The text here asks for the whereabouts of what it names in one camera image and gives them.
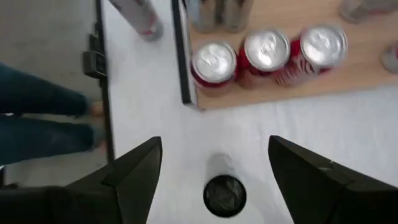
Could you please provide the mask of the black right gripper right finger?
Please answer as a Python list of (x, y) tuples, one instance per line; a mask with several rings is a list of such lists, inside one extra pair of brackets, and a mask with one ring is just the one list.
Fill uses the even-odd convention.
[(397, 187), (280, 136), (269, 160), (294, 223), (397, 223)]

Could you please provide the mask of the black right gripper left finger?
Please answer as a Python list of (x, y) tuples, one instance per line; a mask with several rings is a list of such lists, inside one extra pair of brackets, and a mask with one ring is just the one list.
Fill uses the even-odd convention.
[(145, 223), (161, 164), (156, 136), (66, 186), (1, 189), (1, 224)]

